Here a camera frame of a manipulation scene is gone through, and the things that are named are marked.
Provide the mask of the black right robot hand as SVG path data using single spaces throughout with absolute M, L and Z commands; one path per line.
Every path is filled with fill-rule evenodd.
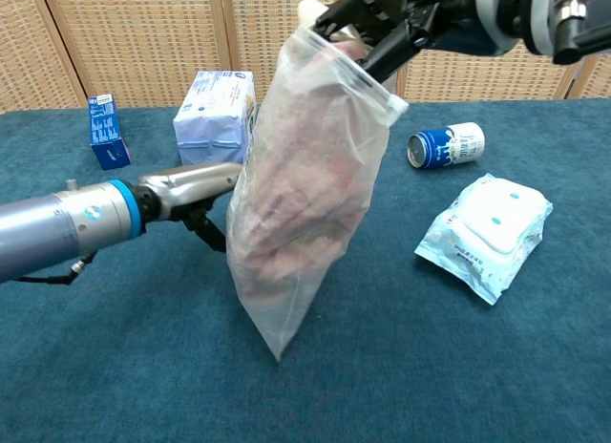
M 501 54 L 500 45 L 484 29 L 475 0 L 337 0 L 312 29 L 328 40 L 348 26 L 369 48 L 360 66 L 379 82 L 423 50 Z

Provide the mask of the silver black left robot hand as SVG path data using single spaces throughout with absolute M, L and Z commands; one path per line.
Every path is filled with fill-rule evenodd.
M 143 221 L 181 222 L 212 250 L 224 253 L 224 234 L 207 213 L 216 198 L 234 189 L 241 171 L 236 162 L 205 162 L 140 177 L 135 196 Z

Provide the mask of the cream pointed shoe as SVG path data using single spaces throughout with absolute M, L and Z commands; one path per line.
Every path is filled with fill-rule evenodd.
M 318 19 L 328 10 L 328 6 L 318 0 L 301 0 L 298 4 L 298 26 L 319 30 Z

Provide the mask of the lavender tissue pack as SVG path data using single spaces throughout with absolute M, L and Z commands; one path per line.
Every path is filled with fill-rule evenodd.
M 181 163 L 242 163 L 258 113 L 253 73 L 199 71 L 173 119 Z

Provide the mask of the small blue carton box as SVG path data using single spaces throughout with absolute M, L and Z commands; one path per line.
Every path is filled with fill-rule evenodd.
M 131 164 L 131 156 L 123 138 L 115 98 L 112 94 L 88 98 L 90 147 L 103 170 Z

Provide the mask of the blue white drink can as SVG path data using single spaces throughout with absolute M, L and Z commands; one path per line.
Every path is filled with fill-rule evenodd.
M 407 158 L 414 168 L 442 168 L 478 160 L 484 153 L 485 143 L 478 124 L 458 123 L 410 136 Z

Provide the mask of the wicker folding screen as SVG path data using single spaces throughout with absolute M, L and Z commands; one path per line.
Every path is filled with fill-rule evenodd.
M 263 98 L 300 1 L 0 0 L 0 114 L 106 93 L 122 107 L 178 106 L 200 70 L 249 71 Z M 523 46 L 426 52 L 393 86 L 409 102 L 611 98 L 611 54 L 560 67 Z

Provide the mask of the light blue wet wipes pack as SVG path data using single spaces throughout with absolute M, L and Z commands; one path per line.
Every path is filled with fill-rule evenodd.
M 414 253 L 493 306 L 542 241 L 553 209 L 538 190 L 486 174 L 434 219 Z

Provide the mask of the dark teal carpet surface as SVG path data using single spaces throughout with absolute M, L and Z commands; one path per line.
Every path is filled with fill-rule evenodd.
M 474 122 L 483 155 L 414 168 Z M 414 254 L 493 174 L 554 206 L 494 306 Z M 611 443 L 611 99 L 422 103 L 276 361 L 223 255 L 160 222 L 72 285 L 0 285 L 0 443 Z

